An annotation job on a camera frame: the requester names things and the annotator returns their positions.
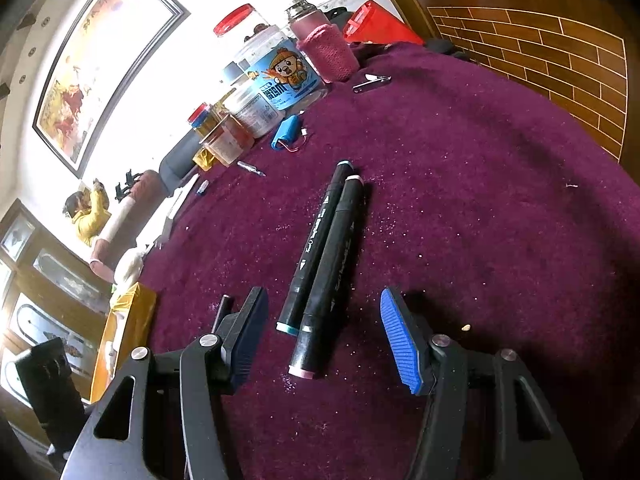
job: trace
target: brick pattern panel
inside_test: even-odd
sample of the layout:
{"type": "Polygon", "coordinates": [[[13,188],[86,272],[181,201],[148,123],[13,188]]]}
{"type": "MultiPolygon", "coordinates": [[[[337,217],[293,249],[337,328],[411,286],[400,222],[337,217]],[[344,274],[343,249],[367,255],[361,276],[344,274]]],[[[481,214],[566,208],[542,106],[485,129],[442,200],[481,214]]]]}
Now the brick pattern panel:
{"type": "Polygon", "coordinates": [[[626,126],[624,41],[557,16],[484,7],[429,7],[443,38],[476,63],[567,110],[616,160],[626,126]]]}

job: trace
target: red lid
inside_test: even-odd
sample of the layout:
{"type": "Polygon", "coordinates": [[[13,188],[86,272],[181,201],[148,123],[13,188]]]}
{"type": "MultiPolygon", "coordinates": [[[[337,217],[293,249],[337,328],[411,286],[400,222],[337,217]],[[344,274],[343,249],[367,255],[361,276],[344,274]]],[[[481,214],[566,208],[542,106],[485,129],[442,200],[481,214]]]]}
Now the red lid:
{"type": "Polygon", "coordinates": [[[200,106],[198,106],[198,108],[196,108],[196,111],[194,111],[193,114],[191,114],[191,116],[189,117],[189,124],[193,123],[193,121],[195,121],[198,116],[203,113],[204,110],[207,109],[207,104],[206,103],[202,103],[200,106]]]}
{"type": "Polygon", "coordinates": [[[254,12],[254,10],[254,6],[252,6],[251,4],[244,4],[243,6],[238,7],[236,10],[228,14],[220,23],[218,23],[213,28],[213,32],[217,37],[228,33],[238,23],[242,22],[242,20],[244,20],[249,14],[254,12]]]}

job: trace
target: wooden door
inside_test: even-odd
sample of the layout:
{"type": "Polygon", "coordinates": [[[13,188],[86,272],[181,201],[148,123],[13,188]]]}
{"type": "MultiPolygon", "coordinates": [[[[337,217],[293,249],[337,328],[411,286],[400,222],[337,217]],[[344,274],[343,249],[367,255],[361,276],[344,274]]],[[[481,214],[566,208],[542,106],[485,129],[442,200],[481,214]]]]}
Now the wooden door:
{"type": "Polygon", "coordinates": [[[74,384],[89,399],[110,289],[20,201],[0,221],[0,405],[14,426],[44,444],[12,361],[60,336],[74,384]]]}

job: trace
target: person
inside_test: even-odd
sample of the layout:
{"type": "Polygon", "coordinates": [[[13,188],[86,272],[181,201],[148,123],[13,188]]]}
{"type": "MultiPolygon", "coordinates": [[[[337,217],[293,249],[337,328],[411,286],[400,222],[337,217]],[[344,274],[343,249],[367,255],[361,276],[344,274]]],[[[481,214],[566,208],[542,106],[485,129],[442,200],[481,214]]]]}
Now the person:
{"type": "Polygon", "coordinates": [[[91,193],[88,190],[77,191],[66,199],[63,213],[76,226],[76,236],[91,247],[94,238],[111,217],[108,208],[109,197],[103,184],[96,178],[91,193]]]}

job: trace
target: framed painting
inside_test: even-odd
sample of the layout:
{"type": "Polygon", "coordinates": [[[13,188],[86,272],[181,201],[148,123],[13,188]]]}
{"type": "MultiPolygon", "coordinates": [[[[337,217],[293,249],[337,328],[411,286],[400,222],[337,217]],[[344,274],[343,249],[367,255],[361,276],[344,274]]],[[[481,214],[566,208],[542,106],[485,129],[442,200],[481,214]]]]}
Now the framed painting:
{"type": "Polygon", "coordinates": [[[189,15],[176,0],[88,0],[56,54],[33,128],[81,178],[133,78],[189,15]]]}

